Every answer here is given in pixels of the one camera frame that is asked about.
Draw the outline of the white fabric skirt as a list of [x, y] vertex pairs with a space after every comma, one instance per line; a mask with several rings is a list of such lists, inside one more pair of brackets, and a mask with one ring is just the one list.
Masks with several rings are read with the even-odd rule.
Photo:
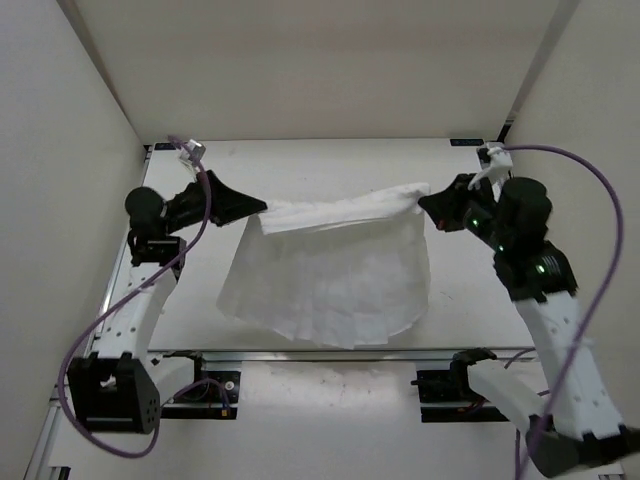
[[421, 197], [410, 183], [333, 202], [274, 201], [247, 220], [217, 299], [291, 341], [382, 346], [429, 310]]

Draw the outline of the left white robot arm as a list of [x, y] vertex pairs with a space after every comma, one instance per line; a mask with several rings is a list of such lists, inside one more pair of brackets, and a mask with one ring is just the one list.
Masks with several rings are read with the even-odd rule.
[[149, 434], [158, 426], [161, 397], [145, 360], [166, 300], [196, 244], [177, 233], [193, 225], [226, 226], [266, 208], [265, 201], [228, 187], [212, 171], [197, 174], [170, 200], [146, 186], [127, 195], [133, 283], [106, 312], [91, 352], [63, 368], [72, 417], [82, 433]]

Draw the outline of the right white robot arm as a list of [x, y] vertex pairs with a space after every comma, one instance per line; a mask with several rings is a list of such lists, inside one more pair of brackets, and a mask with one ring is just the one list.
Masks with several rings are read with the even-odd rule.
[[492, 351], [474, 348], [452, 358], [452, 393], [496, 407], [548, 479], [638, 453], [639, 431], [625, 425], [583, 341], [570, 263], [546, 238], [552, 203], [544, 185], [512, 178], [495, 194], [488, 180], [460, 174], [418, 204], [438, 230], [467, 230], [492, 249], [495, 273], [531, 335], [549, 386], [548, 396], [539, 396]]

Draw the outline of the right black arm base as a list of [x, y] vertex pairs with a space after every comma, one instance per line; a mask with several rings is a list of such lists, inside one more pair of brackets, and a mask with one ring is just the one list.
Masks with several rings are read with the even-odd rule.
[[411, 385], [418, 389], [421, 422], [506, 422], [507, 418], [486, 399], [472, 392], [468, 383], [468, 367], [481, 360], [496, 359], [497, 356], [487, 348], [473, 348], [455, 353], [446, 368], [418, 370]]

